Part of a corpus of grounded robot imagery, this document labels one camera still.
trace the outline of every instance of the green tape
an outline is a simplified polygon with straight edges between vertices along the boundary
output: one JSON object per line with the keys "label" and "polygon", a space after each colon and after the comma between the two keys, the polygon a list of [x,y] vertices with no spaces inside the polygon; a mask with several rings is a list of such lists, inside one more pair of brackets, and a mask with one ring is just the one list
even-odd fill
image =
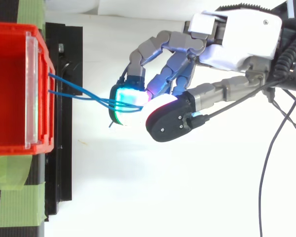
{"label": "green tape", "polygon": [[44,0],[19,0],[17,23],[36,25],[43,30],[45,24]]}
{"label": "green tape", "polygon": [[0,190],[21,190],[30,172],[32,156],[0,157]]}
{"label": "green tape", "polygon": [[1,191],[0,227],[40,226],[45,218],[45,183]]}

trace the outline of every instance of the blue cable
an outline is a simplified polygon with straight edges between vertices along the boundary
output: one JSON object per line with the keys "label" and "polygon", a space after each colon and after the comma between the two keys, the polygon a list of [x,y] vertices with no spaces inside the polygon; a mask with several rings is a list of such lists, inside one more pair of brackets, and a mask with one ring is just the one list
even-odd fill
{"label": "blue cable", "polygon": [[[50,77],[52,77],[52,78],[55,78],[56,80],[59,80],[59,81],[65,83],[65,84],[71,86],[72,88],[74,88],[74,89],[88,95],[90,97],[90,99],[88,99],[88,98],[83,98],[82,99],[81,97],[72,96],[72,95],[68,95],[68,94],[65,94],[65,95],[60,94],[61,96],[71,97],[71,98],[75,98],[75,99],[79,98],[79,99],[82,99],[82,100],[95,100],[96,102],[103,105],[104,107],[106,107],[106,108],[108,108],[110,110],[113,110],[115,112],[121,112],[121,113],[134,113],[134,112],[138,112],[138,111],[140,111],[142,109],[142,106],[136,106],[136,105],[131,105],[131,104],[127,104],[127,103],[124,104],[124,102],[118,102],[118,101],[110,100],[110,99],[101,99],[100,97],[93,94],[92,92],[90,92],[90,91],[88,91],[88,90],[86,90],[86,89],[84,89],[84,88],[82,88],[82,87],[80,87],[78,85],[75,85],[75,84],[73,84],[73,83],[71,83],[71,82],[69,82],[69,81],[67,81],[67,80],[65,80],[65,79],[63,79],[63,78],[61,78],[59,76],[53,75],[51,73],[49,73],[48,75]],[[117,110],[114,107],[111,107],[111,106],[122,107],[121,105],[117,105],[117,103],[119,103],[121,105],[125,105],[127,108],[136,109],[136,110],[124,111],[124,110]]]}
{"label": "blue cable", "polygon": [[82,93],[84,93],[84,94],[90,96],[91,98],[93,97],[93,98],[92,98],[93,100],[96,100],[96,101],[99,101],[99,100],[100,100],[100,101],[103,101],[103,102],[105,102],[105,103],[107,103],[108,101],[109,101],[109,102],[114,102],[114,103],[119,103],[119,104],[127,105],[127,106],[132,107],[132,108],[137,108],[137,109],[141,109],[141,108],[142,108],[142,106],[136,106],[136,105],[127,104],[127,103],[119,102],[119,101],[115,101],[115,100],[101,99],[100,97],[96,96],[95,94],[91,93],[90,91],[88,91],[88,90],[86,90],[86,89],[84,89],[84,88],[82,88],[82,87],[80,87],[80,86],[78,86],[78,85],[75,85],[75,84],[73,84],[73,83],[71,83],[71,82],[69,82],[69,81],[67,81],[67,80],[65,80],[65,79],[63,79],[63,78],[61,78],[61,77],[59,77],[59,76],[53,75],[53,74],[51,74],[51,73],[49,73],[49,76],[50,76],[50,77],[53,77],[53,78],[55,78],[55,79],[57,79],[57,80],[60,80],[60,81],[66,83],[66,84],[68,84],[68,85],[70,85],[70,86],[73,87],[74,89],[81,91]]}
{"label": "blue cable", "polygon": [[[79,96],[76,96],[76,95],[70,95],[70,94],[65,94],[65,93],[61,93],[61,92],[56,92],[56,91],[53,91],[53,90],[48,90],[49,93],[52,93],[54,95],[58,95],[58,96],[63,96],[63,97],[68,97],[68,98],[74,98],[74,99],[78,99],[78,100],[92,100],[94,101],[94,99],[92,98],[84,98],[84,97],[79,97]],[[125,107],[125,108],[133,108],[131,104],[127,104],[127,103],[124,103],[124,102],[118,102],[116,100],[110,100],[110,99],[101,99],[102,101],[104,101],[105,103],[109,104],[109,105],[112,105],[112,106],[119,106],[119,107]]]}

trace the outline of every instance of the red bin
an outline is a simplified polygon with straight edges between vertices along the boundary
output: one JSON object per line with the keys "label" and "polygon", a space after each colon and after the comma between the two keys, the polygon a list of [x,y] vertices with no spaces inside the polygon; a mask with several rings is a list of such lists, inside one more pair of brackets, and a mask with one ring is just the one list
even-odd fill
{"label": "red bin", "polygon": [[0,156],[54,148],[55,74],[36,26],[0,23]]}

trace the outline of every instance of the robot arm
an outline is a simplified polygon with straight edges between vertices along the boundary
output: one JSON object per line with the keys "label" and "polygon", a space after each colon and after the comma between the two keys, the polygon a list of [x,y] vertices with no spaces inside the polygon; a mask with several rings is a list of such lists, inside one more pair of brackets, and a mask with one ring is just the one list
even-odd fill
{"label": "robot arm", "polygon": [[[288,24],[295,28],[295,32],[286,39],[289,43],[283,45],[286,36],[282,20],[269,12],[252,9],[204,11],[194,15],[184,33],[162,31],[156,38],[142,43],[130,56],[127,80],[123,86],[144,91],[143,66],[165,48],[174,54],[161,73],[148,83],[146,92],[150,99],[163,93],[177,97],[176,101],[149,116],[147,131],[156,141],[170,141],[209,119],[195,116],[197,111],[220,101],[237,101],[268,85],[267,81],[277,82],[272,86],[278,82],[283,86],[283,79],[289,78],[291,66],[296,62],[296,21],[292,22]],[[243,72],[245,75],[188,89],[196,66]],[[171,91],[174,79],[177,86]]]}

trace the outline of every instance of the table surface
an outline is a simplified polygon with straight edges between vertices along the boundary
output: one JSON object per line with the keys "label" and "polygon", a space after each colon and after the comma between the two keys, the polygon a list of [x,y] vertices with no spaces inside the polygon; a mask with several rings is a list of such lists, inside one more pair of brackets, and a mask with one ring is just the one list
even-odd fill
{"label": "table surface", "polygon": [[[47,13],[83,26],[84,87],[108,97],[139,44],[183,22]],[[146,66],[159,73],[169,52]],[[235,75],[197,68],[191,87]],[[293,101],[277,90],[287,111]],[[210,113],[227,103],[216,104]],[[296,110],[292,115],[296,122]],[[45,224],[46,237],[257,237],[258,189],[269,143],[283,116],[260,93],[175,141],[144,127],[108,128],[107,109],[73,103],[73,201]],[[287,123],[270,156],[262,193],[264,236],[296,237],[296,131]]]}

